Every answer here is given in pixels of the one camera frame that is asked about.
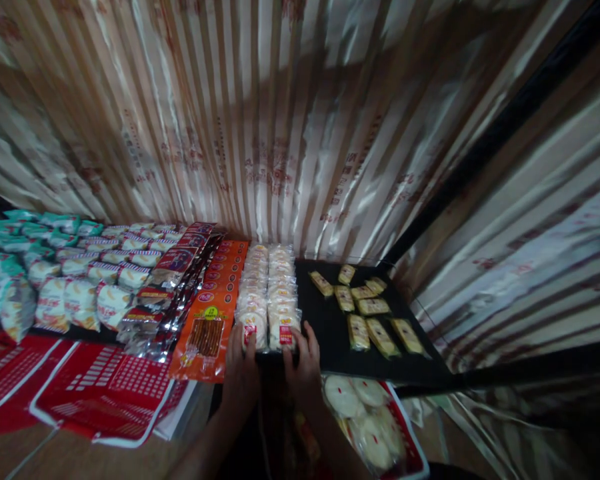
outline plastic food wrapper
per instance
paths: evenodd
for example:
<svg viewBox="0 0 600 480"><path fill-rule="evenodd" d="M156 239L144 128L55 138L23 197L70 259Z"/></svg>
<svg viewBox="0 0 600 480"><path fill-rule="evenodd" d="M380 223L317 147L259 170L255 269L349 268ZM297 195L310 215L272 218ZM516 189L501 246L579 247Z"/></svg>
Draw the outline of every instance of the plastic food wrapper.
<svg viewBox="0 0 600 480"><path fill-rule="evenodd" d="M100 331L96 316L96 287L82 279L67 278L65 284L65 315L72 324L87 330Z"/></svg>
<svg viewBox="0 0 600 480"><path fill-rule="evenodd" d="M358 300L358 310L364 316L378 315L380 313L389 313L389 304L382 299L363 299Z"/></svg>
<svg viewBox="0 0 600 480"><path fill-rule="evenodd" d="M29 282L31 282L33 288L40 290L48 278L58 277L60 272L61 265L59 263L38 259L29 268Z"/></svg>
<svg viewBox="0 0 600 480"><path fill-rule="evenodd" d="M97 260L98 257L98 252L85 252L79 253L78 255L72 255L70 257L64 257L60 259L60 265L62 266L62 275L64 275L65 277L68 275L76 277L86 275L87 271L89 270L89 264L92 261Z"/></svg>
<svg viewBox="0 0 600 480"><path fill-rule="evenodd" d="M142 287L151 272L150 268L139 267L129 262L122 262L120 267L122 270L120 270L118 283L130 290L138 290Z"/></svg>
<svg viewBox="0 0 600 480"><path fill-rule="evenodd" d="M402 340L402 343L404 343L407 351L418 354L425 352L422 343L418 340L409 322L404 319L391 319L391 326L400 337L400 340Z"/></svg>
<svg viewBox="0 0 600 480"><path fill-rule="evenodd" d="M338 300L338 305L340 305L340 310L342 310L342 312L355 311L355 305L349 287L336 285L333 289L335 291L335 298Z"/></svg>
<svg viewBox="0 0 600 480"><path fill-rule="evenodd" d="M102 234L105 226L102 223L92 222L90 220L82 220L78 227L78 236L80 237L96 237Z"/></svg>
<svg viewBox="0 0 600 480"><path fill-rule="evenodd" d="M112 285L118 280L120 270L120 265L113 265L112 263L105 263L100 261L92 261L90 262L87 268L87 278L91 280L91 282L94 285L97 285L101 281Z"/></svg>
<svg viewBox="0 0 600 480"><path fill-rule="evenodd" d="M40 289L35 309L35 326L59 333L69 331L69 318L65 314L66 278L50 278Z"/></svg>
<svg viewBox="0 0 600 480"><path fill-rule="evenodd" d="M133 292L117 285L100 282L96 288L97 318L104 326L118 331L133 300Z"/></svg>
<svg viewBox="0 0 600 480"><path fill-rule="evenodd" d="M355 393L351 380L340 375L325 378L324 392L327 401L340 418L358 417L365 412L365 406Z"/></svg>
<svg viewBox="0 0 600 480"><path fill-rule="evenodd" d="M362 287L351 289L351 296L356 300L362 300L373 298L376 294L368 286L364 285Z"/></svg>
<svg viewBox="0 0 600 480"><path fill-rule="evenodd" d="M349 326L349 344L351 345L351 350L370 350L371 341L369 340L369 331L367 330L367 323L364 318L358 315L349 315L347 317L347 324Z"/></svg>
<svg viewBox="0 0 600 480"><path fill-rule="evenodd" d="M365 283L376 295L380 295L387 289L387 284L378 277L371 277L369 280L366 280Z"/></svg>
<svg viewBox="0 0 600 480"><path fill-rule="evenodd" d="M369 329L369 336L373 341L373 344L380 350L380 353L386 358L401 357L400 350L395 346L393 340L391 340L389 334L377 319L368 319L367 328Z"/></svg>
<svg viewBox="0 0 600 480"><path fill-rule="evenodd" d="M320 290L325 298L328 298L333 295L333 286L318 272L313 271L309 274L311 276L311 281L313 284Z"/></svg>
<svg viewBox="0 0 600 480"><path fill-rule="evenodd" d="M350 265L343 265L342 268L340 268L340 274L338 274L338 282L349 285L354 275L355 268Z"/></svg>
<svg viewBox="0 0 600 480"><path fill-rule="evenodd" d="M0 324L16 343L33 325L35 294L24 276L0 277Z"/></svg>

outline packaged biscuit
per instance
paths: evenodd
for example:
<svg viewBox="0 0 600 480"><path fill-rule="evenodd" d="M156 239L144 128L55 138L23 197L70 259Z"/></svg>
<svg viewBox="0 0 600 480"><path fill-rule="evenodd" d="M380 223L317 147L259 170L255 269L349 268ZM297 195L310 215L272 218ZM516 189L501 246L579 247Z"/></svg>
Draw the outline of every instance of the packaged biscuit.
<svg viewBox="0 0 600 480"><path fill-rule="evenodd" d="M376 295L380 295L387 289L387 284L378 277L371 277L369 280L366 280L365 283Z"/></svg>
<svg viewBox="0 0 600 480"><path fill-rule="evenodd" d="M371 337L373 344L380 350L380 353L382 353L386 359L402 356L398 347L395 346L395 343L391 340L389 334L377 319L368 319L367 328L369 329L369 336Z"/></svg>
<svg viewBox="0 0 600 480"><path fill-rule="evenodd" d="M376 295L373 292L373 290L371 290L367 286L364 286L364 287L357 287L357 288L351 289L351 296L353 298L355 298L356 300L362 300L362 299L366 299L366 298L375 297Z"/></svg>
<svg viewBox="0 0 600 480"><path fill-rule="evenodd" d="M391 319L391 326L404 343L407 351L412 353L424 353L422 343L418 340L413 328L411 328L409 322L404 319Z"/></svg>
<svg viewBox="0 0 600 480"><path fill-rule="evenodd" d="M349 325L349 344L351 350L367 351L371 348L369 341L369 331L364 318L358 315L349 315L347 317Z"/></svg>
<svg viewBox="0 0 600 480"><path fill-rule="evenodd" d="M336 285L333 289L335 290L335 298L338 300L340 310L342 310L342 312L355 311L355 305L353 304L353 298L349 291L349 287Z"/></svg>
<svg viewBox="0 0 600 480"><path fill-rule="evenodd" d="M343 265L340 268L340 274L338 275L338 282L348 285L351 283L353 276L355 275L355 268L350 265Z"/></svg>
<svg viewBox="0 0 600 480"><path fill-rule="evenodd" d="M313 284L320 290L325 298L328 298L333 295L333 286L318 272L312 271L309 276L311 277L311 281Z"/></svg>
<svg viewBox="0 0 600 480"><path fill-rule="evenodd" d="M357 304L358 310L360 310L360 313L364 316L390 312L389 304L382 299L363 299L358 300Z"/></svg>

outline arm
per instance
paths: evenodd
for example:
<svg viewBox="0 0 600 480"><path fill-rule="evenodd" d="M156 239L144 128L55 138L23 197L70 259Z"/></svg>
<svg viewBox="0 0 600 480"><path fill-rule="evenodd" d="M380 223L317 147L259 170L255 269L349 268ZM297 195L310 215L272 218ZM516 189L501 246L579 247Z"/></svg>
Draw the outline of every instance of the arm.
<svg viewBox="0 0 600 480"><path fill-rule="evenodd" d="M309 342L298 330L291 330L300 351L297 369L293 368L291 352L288 349L283 352L289 390L298 408L307 418L313 435L333 470L334 477L354 480L371 479L369 470L342 434L338 422L333 418L322 398L320 348L308 322L305 322L305 328Z"/></svg>
<svg viewBox="0 0 600 480"><path fill-rule="evenodd" d="M229 337L220 408L171 472L172 479L214 478L260 396L255 335L250 336L247 354L243 358L242 330L242 324L236 323Z"/></svg>

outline hand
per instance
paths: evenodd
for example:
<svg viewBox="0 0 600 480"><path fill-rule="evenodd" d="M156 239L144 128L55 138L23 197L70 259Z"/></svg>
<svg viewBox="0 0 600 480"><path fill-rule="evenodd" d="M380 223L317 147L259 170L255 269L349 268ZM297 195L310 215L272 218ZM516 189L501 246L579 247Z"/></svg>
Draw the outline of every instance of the hand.
<svg viewBox="0 0 600 480"><path fill-rule="evenodd" d="M244 425L260 398L260 373L255 364L255 335L249 336L246 356L242 356L244 327L236 322L229 336L225 384L219 411L239 427Z"/></svg>
<svg viewBox="0 0 600 480"><path fill-rule="evenodd" d="M294 336L300 352L298 368L293 368L293 358L287 347L283 349L282 354L289 390L298 408L305 416L310 416L316 408L323 406L324 402L322 400L322 378L320 377L320 346L318 346L315 333L307 321L305 321L305 330L309 338L308 342L300 330L291 328L291 334Z"/></svg>

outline black tray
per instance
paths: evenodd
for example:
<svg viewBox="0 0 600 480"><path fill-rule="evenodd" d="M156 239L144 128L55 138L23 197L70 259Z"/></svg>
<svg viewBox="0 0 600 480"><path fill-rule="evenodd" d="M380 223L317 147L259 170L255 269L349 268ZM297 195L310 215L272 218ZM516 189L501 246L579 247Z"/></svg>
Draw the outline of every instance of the black tray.
<svg viewBox="0 0 600 480"><path fill-rule="evenodd" d="M378 277L387 283L382 297L391 308L391 315L376 315L402 357L387 360L371 344L367 352L352 351L349 345L347 316L340 310L335 296L325 299L311 282L309 273L318 271L332 285L338 285L338 274L342 265L310 260L296 260L295 274L298 284L298 304L302 320L312 326L320 344L320 366L323 373L342 373L357 377L390 380L396 383L436 386L448 380L449 372L444 360L430 342L427 334L415 319L410 308L398 293L390 278L375 267L356 267L352 287L360 287L370 277ZM390 318L404 318L413 327L428 356L408 353L394 332Z"/></svg>

